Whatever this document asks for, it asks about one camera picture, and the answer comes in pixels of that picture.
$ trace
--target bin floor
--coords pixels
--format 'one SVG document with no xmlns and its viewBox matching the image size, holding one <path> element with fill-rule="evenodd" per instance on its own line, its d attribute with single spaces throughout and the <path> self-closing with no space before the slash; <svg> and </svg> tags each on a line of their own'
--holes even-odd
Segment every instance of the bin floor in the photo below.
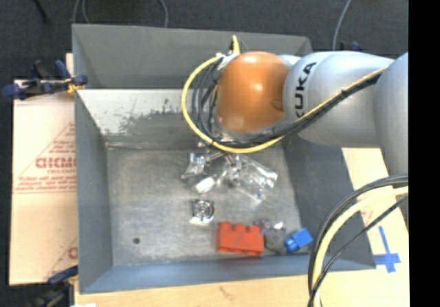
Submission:
<svg viewBox="0 0 440 307">
<path fill-rule="evenodd" d="M 258 202 L 226 184 L 198 195 L 181 180 L 187 154 L 194 150 L 142 150 L 123 145 L 107 149 L 113 263 L 179 262 L 234 258 L 218 253 L 215 231 L 221 221 L 252 225 L 260 218 L 282 222 L 287 233 L 301 228 L 294 189 L 281 147 L 250 155 L 275 170 L 278 179 L 266 199 Z M 214 201 L 214 220 L 195 225 L 192 201 Z"/>
</svg>

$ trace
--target orange sphere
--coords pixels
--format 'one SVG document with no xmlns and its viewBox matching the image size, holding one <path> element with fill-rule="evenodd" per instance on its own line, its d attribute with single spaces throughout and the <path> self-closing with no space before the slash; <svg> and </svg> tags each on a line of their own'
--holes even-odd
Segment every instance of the orange sphere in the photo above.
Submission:
<svg viewBox="0 0 440 307">
<path fill-rule="evenodd" d="M 283 88 L 289 73 L 275 54 L 247 52 L 232 60 L 218 83 L 217 119 L 235 133 L 251 133 L 284 116 Z"/>
</svg>

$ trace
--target black floor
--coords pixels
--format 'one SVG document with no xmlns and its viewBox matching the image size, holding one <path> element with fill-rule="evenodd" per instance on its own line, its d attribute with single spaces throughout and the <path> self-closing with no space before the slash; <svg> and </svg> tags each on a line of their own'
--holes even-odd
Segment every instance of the black floor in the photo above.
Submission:
<svg viewBox="0 0 440 307">
<path fill-rule="evenodd" d="M 28 76 L 40 59 L 51 67 L 72 48 L 76 0 L 40 0 L 49 23 L 32 0 L 0 0 L 0 86 Z M 315 50 L 332 48 L 347 0 L 164 0 L 169 27 L 293 34 L 310 38 Z M 408 51 L 408 0 L 352 0 L 336 42 L 357 42 L 365 52 L 396 58 Z M 157 0 L 87 0 L 94 23 L 162 26 Z M 77 22 L 84 22 L 78 11 Z M 22 306 L 44 286 L 9 287 L 8 238 L 11 188 L 11 109 L 0 101 L 0 306 Z"/>
</svg>

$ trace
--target gray box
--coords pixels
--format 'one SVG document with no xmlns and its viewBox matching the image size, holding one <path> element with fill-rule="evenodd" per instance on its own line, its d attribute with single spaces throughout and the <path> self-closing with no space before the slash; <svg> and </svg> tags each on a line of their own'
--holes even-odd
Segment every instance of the gray box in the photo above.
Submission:
<svg viewBox="0 0 440 307">
<path fill-rule="evenodd" d="M 288 232 L 312 236 L 342 196 L 353 191 L 342 151 L 290 137 L 251 157 L 278 172 L 262 203 L 220 186 L 214 222 L 189 223 L 198 196 L 180 179 L 196 137 L 180 111 L 188 74 L 236 34 L 250 50 L 305 55 L 309 40 L 297 36 L 201 30 L 74 25 L 75 73 L 89 76 L 76 98 L 80 292 L 307 274 L 309 252 L 260 258 L 218 253 L 215 231 L 223 220 L 251 225 L 282 221 Z M 345 225 L 334 252 L 362 228 Z M 366 269 L 374 262 L 366 238 L 336 269 Z"/>
</svg>

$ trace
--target blue tape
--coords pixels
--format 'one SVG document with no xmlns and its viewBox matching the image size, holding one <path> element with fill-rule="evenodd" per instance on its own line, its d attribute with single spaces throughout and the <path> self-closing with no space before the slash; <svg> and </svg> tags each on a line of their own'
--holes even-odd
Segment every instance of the blue tape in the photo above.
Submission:
<svg viewBox="0 0 440 307">
<path fill-rule="evenodd" d="M 396 268 L 394 264 L 400 263 L 401 260 L 397 253 L 391 253 L 390 247 L 388 246 L 388 243 L 386 241 L 384 228 L 382 226 L 379 227 L 379 232 L 382 238 L 382 242 L 384 243 L 385 246 L 385 254 L 374 255 L 374 261 L 376 265 L 383 264 L 386 268 L 387 273 L 394 273 L 396 272 Z"/>
</svg>

